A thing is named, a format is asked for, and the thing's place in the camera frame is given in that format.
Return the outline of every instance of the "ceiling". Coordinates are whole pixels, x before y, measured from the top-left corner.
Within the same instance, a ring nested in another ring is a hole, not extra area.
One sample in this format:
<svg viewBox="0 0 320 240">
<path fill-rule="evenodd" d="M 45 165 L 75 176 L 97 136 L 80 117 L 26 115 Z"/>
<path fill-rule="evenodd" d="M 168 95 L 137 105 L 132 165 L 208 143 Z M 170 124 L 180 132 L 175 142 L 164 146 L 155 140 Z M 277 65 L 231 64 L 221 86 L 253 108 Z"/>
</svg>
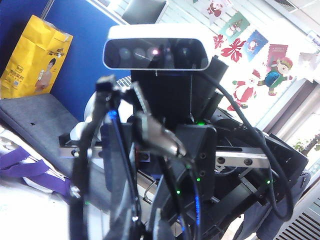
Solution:
<svg viewBox="0 0 320 240">
<path fill-rule="evenodd" d="M 320 33 L 320 0 L 289 0 L 296 9 L 290 11 L 301 22 Z"/>
</svg>

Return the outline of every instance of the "camera lens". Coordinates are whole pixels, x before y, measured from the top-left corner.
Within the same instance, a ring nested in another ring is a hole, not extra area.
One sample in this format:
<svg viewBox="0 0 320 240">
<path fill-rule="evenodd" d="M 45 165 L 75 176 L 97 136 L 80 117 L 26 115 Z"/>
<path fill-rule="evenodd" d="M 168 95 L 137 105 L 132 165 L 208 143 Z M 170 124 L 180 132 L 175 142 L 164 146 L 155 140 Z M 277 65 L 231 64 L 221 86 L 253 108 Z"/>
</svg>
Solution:
<svg viewBox="0 0 320 240">
<path fill-rule="evenodd" d="M 157 47 L 150 47 L 146 51 L 146 55 L 149 60 L 153 60 L 160 55 L 161 51 Z"/>
<path fill-rule="evenodd" d="M 179 50 L 179 55 L 180 56 L 183 56 L 183 57 L 189 57 L 191 54 L 191 51 L 189 48 L 187 47 L 182 47 L 180 50 Z"/>
<path fill-rule="evenodd" d="M 128 60 L 131 57 L 131 52 L 127 48 L 122 47 L 119 49 L 119 55 L 123 60 Z"/>
</svg>

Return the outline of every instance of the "elf decoration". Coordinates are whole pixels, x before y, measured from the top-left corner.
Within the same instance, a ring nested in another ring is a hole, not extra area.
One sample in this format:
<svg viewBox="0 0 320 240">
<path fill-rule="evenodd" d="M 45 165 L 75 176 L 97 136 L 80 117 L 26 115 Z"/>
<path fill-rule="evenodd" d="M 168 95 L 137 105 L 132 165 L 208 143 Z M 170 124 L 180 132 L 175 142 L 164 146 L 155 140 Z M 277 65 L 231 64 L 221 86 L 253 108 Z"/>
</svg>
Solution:
<svg viewBox="0 0 320 240">
<path fill-rule="evenodd" d="M 247 101 L 252 97 L 256 97 L 257 93 L 255 87 L 260 80 L 260 73 L 257 70 L 253 70 L 252 76 L 247 81 L 233 81 L 232 83 L 236 85 L 233 96 L 235 102 L 242 109 L 248 108 Z M 227 107 L 228 111 L 234 111 L 232 105 Z"/>
<path fill-rule="evenodd" d="M 292 80 L 292 76 L 287 75 L 292 68 L 292 61 L 288 57 L 283 57 L 277 61 L 272 62 L 271 71 L 267 73 L 264 80 L 259 81 L 258 86 L 267 85 L 269 87 L 269 95 L 275 96 L 275 88 L 279 86 L 283 81 Z"/>
</svg>

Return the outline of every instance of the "santa claus decoration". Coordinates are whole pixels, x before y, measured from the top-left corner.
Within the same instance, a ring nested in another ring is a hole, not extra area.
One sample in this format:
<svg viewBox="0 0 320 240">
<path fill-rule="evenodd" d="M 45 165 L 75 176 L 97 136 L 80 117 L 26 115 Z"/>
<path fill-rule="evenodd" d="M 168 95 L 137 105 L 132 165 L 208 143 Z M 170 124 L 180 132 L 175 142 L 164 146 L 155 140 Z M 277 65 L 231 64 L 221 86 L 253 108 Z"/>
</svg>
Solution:
<svg viewBox="0 0 320 240">
<path fill-rule="evenodd" d="M 248 108 L 248 100 L 252 97 L 256 97 L 257 93 L 255 87 L 257 86 L 260 80 L 260 73 L 257 70 L 253 70 L 251 77 L 247 81 L 233 81 L 232 83 L 236 85 L 235 90 L 233 92 L 233 97 L 238 104 L 238 106 L 242 109 Z M 232 105 L 227 107 L 228 111 L 234 111 L 234 107 Z"/>
</svg>

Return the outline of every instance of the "purple bag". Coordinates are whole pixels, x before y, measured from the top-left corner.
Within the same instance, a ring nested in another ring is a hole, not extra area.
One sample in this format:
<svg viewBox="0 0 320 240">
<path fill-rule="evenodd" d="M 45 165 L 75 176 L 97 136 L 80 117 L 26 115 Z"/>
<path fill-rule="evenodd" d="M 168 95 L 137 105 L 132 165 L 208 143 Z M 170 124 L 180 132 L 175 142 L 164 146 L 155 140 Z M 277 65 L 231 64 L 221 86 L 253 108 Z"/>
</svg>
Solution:
<svg viewBox="0 0 320 240">
<path fill-rule="evenodd" d="M 64 197 L 69 196 L 70 180 L 48 174 L 50 169 L 43 160 L 34 163 L 22 163 L 30 154 L 22 147 L 0 156 L 0 176 L 22 178 L 27 177 L 34 183 L 57 192 Z"/>
</svg>

